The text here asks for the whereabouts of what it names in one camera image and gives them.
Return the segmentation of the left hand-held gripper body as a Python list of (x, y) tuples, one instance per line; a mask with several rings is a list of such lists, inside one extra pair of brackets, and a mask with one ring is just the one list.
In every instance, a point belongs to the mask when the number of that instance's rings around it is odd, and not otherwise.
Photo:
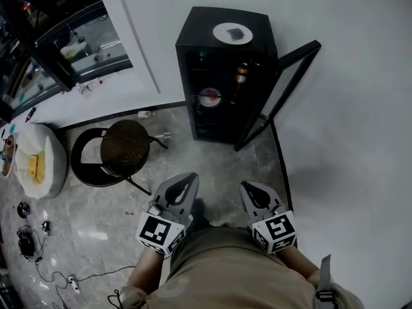
[(185, 200), (178, 205), (151, 200), (148, 209), (141, 213), (136, 239), (160, 254), (172, 254), (186, 237), (187, 228), (192, 222), (191, 208), (192, 200)]

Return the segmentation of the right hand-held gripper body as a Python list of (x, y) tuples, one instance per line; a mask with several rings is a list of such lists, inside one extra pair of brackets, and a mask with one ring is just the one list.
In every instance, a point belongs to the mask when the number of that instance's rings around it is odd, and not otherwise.
[(292, 211), (283, 205), (252, 209), (252, 238), (267, 253), (274, 254), (295, 243)]

